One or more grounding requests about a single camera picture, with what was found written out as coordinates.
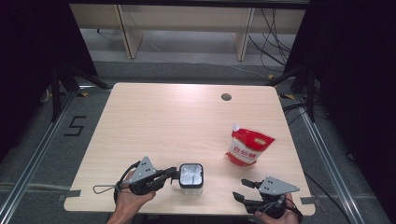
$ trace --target wooden table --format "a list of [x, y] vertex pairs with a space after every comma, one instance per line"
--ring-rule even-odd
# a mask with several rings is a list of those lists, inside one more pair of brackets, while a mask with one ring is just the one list
[[[230, 101], [221, 98], [232, 96]], [[276, 139], [249, 167], [231, 163], [225, 153], [232, 124]], [[301, 212], [315, 213], [303, 170], [291, 139], [276, 90], [261, 86], [118, 83], [106, 103], [71, 190], [67, 211], [112, 212], [113, 190], [95, 194], [95, 185], [115, 184], [133, 163], [149, 156], [156, 169], [182, 163], [204, 166], [204, 191], [184, 195], [170, 179], [140, 210], [146, 214], [247, 215], [233, 191], [259, 200], [256, 189], [241, 179], [262, 181], [267, 175], [300, 187], [292, 193]]]

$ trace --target gray carpet floor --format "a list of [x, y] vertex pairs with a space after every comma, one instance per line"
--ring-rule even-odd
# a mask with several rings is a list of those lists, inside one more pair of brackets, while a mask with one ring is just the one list
[[[203, 63], [95, 62], [95, 66], [99, 78], [110, 85], [120, 81], [263, 85], [268, 82], [269, 74], [280, 76], [280, 73], [268, 72], [262, 66], [256, 65], [236, 66], [239, 70]], [[80, 78], [78, 78], [78, 83], [91, 85]], [[292, 78], [277, 85], [276, 90], [280, 95], [290, 94], [291, 83]], [[64, 210], [64, 195], [74, 180], [110, 94], [109, 90], [99, 88], [88, 88], [82, 91], [87, 92], [88, 95], [76, 97], [67, 109], [65, 118], [10, 223], [106, 223], [109, 213], [70, 213]], [[296, 104], [293, 99], [280, 99], [280, 102], [283, 106]], [[35, 115], [30, 125], [26, 127], [20, 142], [9, 151], [1, 162], [0, 200], [3, 201], [7, 197], [12, 184], [19, 179], [36, 146], [50, 126], [51, 109], [52, 105], [49, 100], [35, 111]], [[334, 128], [325, 107], [316, 105], [314, 109], [320, 134], [354, 196], [365, 222], [390, 223], [359, 167], [346, 157], [347, 148]], [[84, 126], [84, 129], [80, 136], [65, 136], [66, 133], [76, 131], [69, 128], [74, 116], [86, 117], [78, 119], [78, 122], [75, 123]], [[286, 115], [286, 118], [290, 124], [291, 135], [304, 170], [341, 205], [312, 137], [306, 129], [302, 111], [293, 109]], [[311, 217], [304, 217], [304, 223], [347, 223], [339, 209], [322, 190], [309, 179], [307, 181], [312, 195], [318, 196], [321, 206], [317, 204], [317, 212]], [[174, 220], [179, 220], [174, 223], [189, 222], [183, 222], [182, 219]], [[228, 223], [227, 220], [224, 217], [216, 221], [217, 223]]]

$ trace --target human hand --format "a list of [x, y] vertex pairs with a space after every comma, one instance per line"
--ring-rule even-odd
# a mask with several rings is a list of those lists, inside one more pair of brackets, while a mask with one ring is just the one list
[[[125, 178], [131, 178], [134, 172], [130, 172]], [[116, 210], [111, 216], [107, 224], [126, 224], [132, 223], [134, 215], [140, 210], [140, 208], [148, 201], [151, 201], [155, 197], [155, 191], [149, 192], [145, 195], [133, 194], [127, 184], [120, 186], [120, 193], [116, 203]]]
[[[285, 194], [286, 196], [286, 206], [287, 207], [293, 207], [293, 199], [291, 197], [290, 193]], [[257, 211], [254, 213], [254, 216], [259, 218], [261, 221], [263, 221], [266, 224], [299, 224], [298, 221], [298, 216], [294, 212], [290, 211], [289, 209], [285, 209], [285, 214], [278, 218], [272, 218], [266, 215], [265, 213]]]

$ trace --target snack bag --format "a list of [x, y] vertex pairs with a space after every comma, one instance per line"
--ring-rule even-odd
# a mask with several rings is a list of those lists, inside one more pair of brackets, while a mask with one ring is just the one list
[[230, 161], [239, 166], [254, 164], [264, 150], [275, 141], [275, 138], [263, 133], [241, 129], [237, 124], [233, 124], [231, 137], [232, 142], [227, 156]]

